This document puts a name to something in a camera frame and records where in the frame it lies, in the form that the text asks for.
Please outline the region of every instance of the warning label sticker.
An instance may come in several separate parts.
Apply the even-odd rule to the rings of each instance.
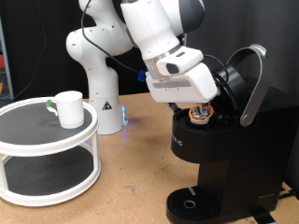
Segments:
[[[105,102],[105,105],[103,106],[103,110],[109,110],[112,109],[112,106],[109,104],[108,101]]]

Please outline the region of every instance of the mug handle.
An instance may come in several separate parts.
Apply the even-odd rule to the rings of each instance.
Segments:
[[[50,107],[50,104],[51,104],[52,102],[55,103],[55,101],[52,101],[52,100],[48,100],[48,101],[46,102],[47,109],[49,110],[49,112],[53,112],[56,116],[58,116],[58,112],[57,112],[54,108]]]

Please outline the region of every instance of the wooden table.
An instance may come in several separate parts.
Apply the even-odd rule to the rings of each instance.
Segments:
[[[99,135],[102,174],[77,198],[47,207],[0,202],[0,223],[169,224],[166,199],[176,189],[195,186],[198,165],[180,160],[170,148],[173,112],[149,93],[120,96],[129,124],[119,133]],[[299,202],[282,199],[272,216],[299,223]],[[235,224],[254,224],[253,217]]]

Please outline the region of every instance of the white mug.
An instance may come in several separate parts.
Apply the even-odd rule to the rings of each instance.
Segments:
[[[54,102],[57,105],[56,111],[50,107]],[[59,116],[60,124],[66,129],[75,129],[84,123],[84,110],[82,93],[79,91],[63,91],[58,93],[53,100],[48,100],[47,109]]]

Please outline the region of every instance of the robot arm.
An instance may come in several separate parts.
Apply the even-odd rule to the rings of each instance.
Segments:
[[[121,10],[148,67],[147,83],[155,101],[206,104],[216,96],[213,76],[200,63],[202,52],[182,47],[176,37],[200,25],[204,7],[199,0],[124,0]],[[202,12],[195,22],[193,12]]]
[[[89,0],[79,0],[82,10]],[[85,35],[96,45],[115,56],[130,50],[133,45],[125,24],[118,17],[111,0],[92,0],[86,13],[96,26],[84,28]],[[123,127],[123,111],[119,102],[117,73],[106,65],[107,55],[89,43],[81,29],[70,33],[66,40],[69,55],[81,63],[88,78],[90,102],[100,119],[99,134],[116,133]]]

